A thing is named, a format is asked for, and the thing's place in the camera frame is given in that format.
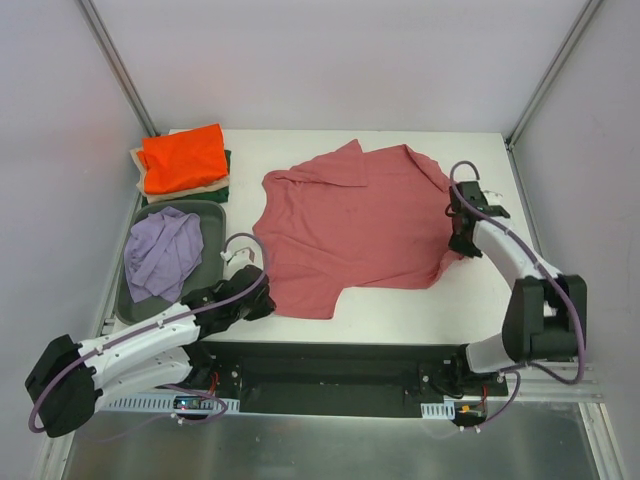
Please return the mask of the pink t shirt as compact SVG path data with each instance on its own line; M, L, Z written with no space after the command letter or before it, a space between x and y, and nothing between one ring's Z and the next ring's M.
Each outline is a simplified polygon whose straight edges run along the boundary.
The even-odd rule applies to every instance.
M253 227L280 316L328 320L343 290L427 289L459 255L450 250L450 180L407 145L339 149L265 175Z

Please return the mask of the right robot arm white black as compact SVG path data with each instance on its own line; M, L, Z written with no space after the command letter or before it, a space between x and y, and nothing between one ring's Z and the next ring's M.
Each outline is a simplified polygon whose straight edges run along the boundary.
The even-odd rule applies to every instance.
M491 205L476 181L449 187L449 248L466 258L487 257L511 289L501 331L461 348L450 369L452 387L473 394L486 374L536 368L577 385L586 368L587 286L540 257L513 230L510 215Z

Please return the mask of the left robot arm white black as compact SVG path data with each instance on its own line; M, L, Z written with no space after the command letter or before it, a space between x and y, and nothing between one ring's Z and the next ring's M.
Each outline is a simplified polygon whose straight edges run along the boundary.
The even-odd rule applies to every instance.
M59 336L25 380L33 402L28 428L57 438L120 396L181 383L202 388L212 367L201 341L274 310L266 272L248 265L118 333L81 342Z

